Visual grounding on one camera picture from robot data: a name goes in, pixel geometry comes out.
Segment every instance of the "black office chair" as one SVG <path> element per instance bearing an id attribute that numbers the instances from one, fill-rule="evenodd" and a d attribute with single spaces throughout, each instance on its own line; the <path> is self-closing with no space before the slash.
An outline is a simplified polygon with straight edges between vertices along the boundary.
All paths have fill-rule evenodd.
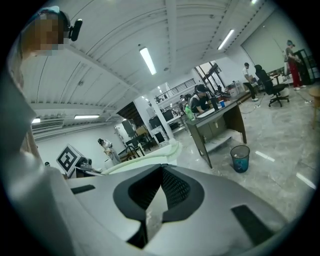
<path id="1" fill-rule="evenodd" d="M 261 82 L 264 84 L 264 90 L 268 95 L 274 95 L 275 98 L 270 99 L 269 107 L 271 107 L 271 104 L 274 102 L 279 102 L 280 107 L 282 107 L 282 104 L 280 101 L 286 100 L 287 102 L 290 102 L 288 99 L 288 96 L 281 97 L 280 92 L 286 87 L 284 83 L 277 84 L 274 86 L 272 83 L 272 79 L 267 75 L 266 71 L 262 69 L 262 66 L 255 65 L 255 74 L 256 76 L 261 80 Z"/>

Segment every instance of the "marble floor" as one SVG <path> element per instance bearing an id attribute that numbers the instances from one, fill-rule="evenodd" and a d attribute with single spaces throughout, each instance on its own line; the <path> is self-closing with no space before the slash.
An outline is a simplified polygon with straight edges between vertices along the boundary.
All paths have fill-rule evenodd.
<path id="1" fill-rule="evenodd" d="M 250 148 L 249 168 L 245 173 L 234 171 L 230 156 L 233 147 L 243 144 L 240 133 L 209 154 L 213 166 L 210 168 L 200 156 L 190 133 L 181 131 L 175 135 L 183 145 L 177 165 L 233 180 L 268 202 L 291 222 L 303 213 L 315 191 L 297 174 L 314 185 L 318 184 L 320 123 L 317 122 L 316 129 L 312 129 L 313 105 L 305 103 L 312 100 L 308 87 L 299 92 L 291 87 L 290 102 L 283 101 L 283 107 L 277 102 L 268 107 L 270 96 L 267 94 L 258 97 L 258 102 L 247 100 L 240 105 L 246 145 Z M 271 160 L 256 152 L 269 156 Z M 149 239 L 161 228 L 162 213 L 166 210 L 165 195 L 159 189 L 146 211 Z"/>

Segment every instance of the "red pants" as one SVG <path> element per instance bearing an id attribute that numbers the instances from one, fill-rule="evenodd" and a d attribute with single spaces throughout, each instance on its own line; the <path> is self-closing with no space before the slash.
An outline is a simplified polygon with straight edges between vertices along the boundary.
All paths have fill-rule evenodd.
<path id="1" fill-rule="evenodd" d="M 292 74 L 293 79 L 293 87 L 300 87 L 302 86 L 302 83 L 300 81 L 299 72 L 296 63 L 289 61 L 289 68 L 290 72 Z"/>

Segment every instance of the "trash can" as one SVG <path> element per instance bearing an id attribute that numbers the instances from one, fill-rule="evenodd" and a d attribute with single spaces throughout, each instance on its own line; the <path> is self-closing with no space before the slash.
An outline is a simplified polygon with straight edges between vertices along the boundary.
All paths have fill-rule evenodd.
<path id="1" fill-rule="evenodd" d="M 245 145 L 235 146 L 231 149 L 231 157 L 233 162 L 233 169 L 237 173 L 244 173 L 249 167 L 250 148 Z"/>

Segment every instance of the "ceiling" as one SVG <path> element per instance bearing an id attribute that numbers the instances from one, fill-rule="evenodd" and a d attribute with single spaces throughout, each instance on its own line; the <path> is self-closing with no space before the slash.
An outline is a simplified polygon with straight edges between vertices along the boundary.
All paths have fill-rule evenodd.
<path id="1" fill-rule="evenodd" d="M 75 115 L 116 113 L 137 97 L 192 67 L 212 61 L 243 42 L 267 17 L 269 1 L 258 0 L 55 0 L 73 24 L 83 25 L 76 42 L 53 56 L 22 65 L 24 93 L 37 115 L 65 125 L 91 122 Z M 218 46 L 230 29 L 224 49 Z M 139 49 L 147 47 L 151 75 Z"/>

